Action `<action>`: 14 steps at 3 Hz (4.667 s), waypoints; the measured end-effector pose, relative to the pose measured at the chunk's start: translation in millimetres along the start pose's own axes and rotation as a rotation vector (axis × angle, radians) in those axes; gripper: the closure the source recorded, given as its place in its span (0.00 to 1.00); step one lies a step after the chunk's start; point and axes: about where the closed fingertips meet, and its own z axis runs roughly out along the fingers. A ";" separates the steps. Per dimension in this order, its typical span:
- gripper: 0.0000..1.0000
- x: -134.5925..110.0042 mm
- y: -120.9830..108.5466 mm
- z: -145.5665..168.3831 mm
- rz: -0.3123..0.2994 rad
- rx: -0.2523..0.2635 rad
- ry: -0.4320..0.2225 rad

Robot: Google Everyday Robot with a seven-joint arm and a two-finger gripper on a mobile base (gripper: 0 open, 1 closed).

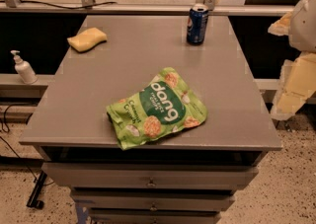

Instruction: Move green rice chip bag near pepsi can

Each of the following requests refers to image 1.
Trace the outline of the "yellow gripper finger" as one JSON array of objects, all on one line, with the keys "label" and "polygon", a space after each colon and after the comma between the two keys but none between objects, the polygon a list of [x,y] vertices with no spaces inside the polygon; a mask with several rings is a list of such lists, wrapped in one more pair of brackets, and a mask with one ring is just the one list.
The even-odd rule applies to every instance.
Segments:
[{"label": "yellow gripper finger", "polygon": [[270,111],[272,119],[288,120],[316,92],[316,54],[301,52],[281,67],[279,85]]},{"label": "yellow gripper finger", "polygon": [[279,20],[277,20],[269,26],[268,32],[272,35],[279,37],[287,36],[289,33],[291,16],[291,12],[288,12],[285,15],[283,15]]}]

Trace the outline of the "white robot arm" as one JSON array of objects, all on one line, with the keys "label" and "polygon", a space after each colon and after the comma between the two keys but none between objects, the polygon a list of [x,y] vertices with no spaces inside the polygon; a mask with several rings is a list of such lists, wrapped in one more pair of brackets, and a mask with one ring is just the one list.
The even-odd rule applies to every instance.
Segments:
[{"label": "white robot arm", "polygon": [[316,0],[300,0],[268,32],[288,36],[290,46],[300,51],[294,61],[282,65],[270,111],[272,119],[288,120],[316,92]]}]

